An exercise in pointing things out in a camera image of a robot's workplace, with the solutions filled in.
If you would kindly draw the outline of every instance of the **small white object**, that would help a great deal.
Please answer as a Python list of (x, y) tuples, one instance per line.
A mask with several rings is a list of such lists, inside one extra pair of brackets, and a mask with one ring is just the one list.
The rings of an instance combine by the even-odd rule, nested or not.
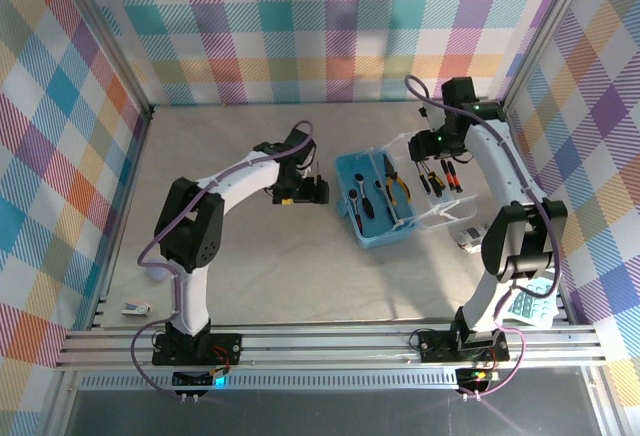
[(126, 316), (146, 316), (151, 312), (151, 306), (142, 301), (127, 301), (120, 312)]
[[(148, 262), (167, 264), (167, 260), (160, 256), (149, 258)], [(167, 276), (169, 276), (169, 274), (171, 274), (171, 272), (166, 268), (145, 267), (144, 270), (147, 273), (147, 276), (149, 276), (149, 278), (155, 281), (156, 283), (161, 283), (162, 281), (167, 279)]]
[(482, 247), (482, 240), (488, 230), (488, 224), (479, 224), (478, 226), (465, 229), (456, 237), (456, 243), (469, 254), (477, 253)]

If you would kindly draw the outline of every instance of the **white tabletop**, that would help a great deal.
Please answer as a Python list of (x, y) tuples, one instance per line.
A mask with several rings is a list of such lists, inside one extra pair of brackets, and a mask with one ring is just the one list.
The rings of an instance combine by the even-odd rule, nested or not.
[[(207, 288), (214, 324), (452, 318), (483, 272), (480, 255), (452, 239), (496, 213), (475, 162), (457, 165), (461, 184), (478, 192), (478, 215), (446, 229), (416, 231), (406, 241), (361, 249), (335, 203), (337, 156), (379, 146), (398, 133), (428, 127), (417, 103), (159, 108), (135, 186), (107, 303), (96, 322), (140, 326), (169, 315), (169, 282), (154, 283), (136, 265), (151, 240), (172, 182), (214, 174), (256, 144), (282, 141), (293, 124), (315, 125), (316, 161), (329, 181), (328, 205), (276, 206), (256, 193), (225, 216), (222, 245)], [(405, 179), (416, 177), (401, 175)], [(125, 301), (147, 302), (153, 313), (122, 316)]]

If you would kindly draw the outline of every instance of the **clear plastic container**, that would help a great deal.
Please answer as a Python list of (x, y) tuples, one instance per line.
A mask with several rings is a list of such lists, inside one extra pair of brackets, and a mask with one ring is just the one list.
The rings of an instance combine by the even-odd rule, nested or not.
[[(351, 216), (356, 235), (363, 248), (406, 239), (415, 229), (429, 231), (465, 221), (475, 216), (477, 212), (475, 203), (477, 193), (474, 190), (465, 189), (464, 181), (461, 193), (456, 192), (455, 189), (450, 190), (439, 160), (429, 160), (427, 165), (440, 177), (445, 184), (445, 189), (439, 198), (436, 197), (434, 191), (431, 191), (430, 195), (427, 194), (420, 181), (420, 173), (416, 164), (409, 155), (408, 144), (416, 133), (402, 133), (382, 147), (340, 156), (336, 159), (336, 173), (342, 191), (338, 210), (342, 216), (347, 214)], [(404, 190), (396, 182), (391, 185), (393, 197), (396, 200), (395, 205), (391, 203), (386, 191), (379, 191), (375, 188), (375, 180), (380, 181), (383, 188), (386, 188), (387, 185), (384, 155), (387, 155), (398, 176), (407, 185), (411, 196), (410, 200), (406, 198)], [(364, 214), (362, 206), (359, 206), (364, 227), (363, 234), (360, 234), (357, 228), (353, 204), (348, 197), (350, 189), (358, 189), (354, 180), (356, 172), (364, 175), (365, 192), (376, 210), (376, 217), (369, 220)]]

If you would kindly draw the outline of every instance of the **plaid backdrop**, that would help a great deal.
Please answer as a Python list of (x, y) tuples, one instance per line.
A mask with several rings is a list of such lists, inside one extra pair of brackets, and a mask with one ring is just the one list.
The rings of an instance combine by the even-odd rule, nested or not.
[(640, 0), (574, 0), (513, 122), (529, 169), (567, 202), (565, 281), (640, 433)]
[(0, 435), (35, 430), (141, 127), (71, 0), (0, 0)]
[(96, 0), (160, 104), (405, 100), (408, 73), (496, 96), (549, 1)]

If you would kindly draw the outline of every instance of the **gray floor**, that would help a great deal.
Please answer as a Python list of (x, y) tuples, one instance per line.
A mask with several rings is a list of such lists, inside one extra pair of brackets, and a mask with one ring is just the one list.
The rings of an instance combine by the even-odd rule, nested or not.
[[(388, 143), (428, 127), (417, 103), (309, 104), (159, 108), (151, 123), (104, 314), (104, 328), (140, 326), (121, 316), (127, 299), (170, 313), (168, 281), (157, 284), (136, 264), (151, 239), (171, 183), (214, 174), (262, 141), (281, 141), (295, 122), (315, 125), (316, 160), (331, 186), (326, 206), (273, 206), (265, 194), (239, 204), (224, 221), (222, 247), (211, 265), (208, 307), (215, 324), (451, 318), (473, 293), (483, 268), (452, 239), (468, 225), (412, 235), (392, 246), (363, 250), (353, 227), (338, 217), (337, 156)], [(473, 222), (495, 213), (475, 162), (458, 173), (464, 194), (478, 193)], [(416, 172), (402, 175), (419, 181)]]
[(80, 392), (67, 435), (600, 434), (577, 368), (522, 370), (480, 403), (449, 390), (222, 390), (216, 400), (194, 406), (146, 391)]

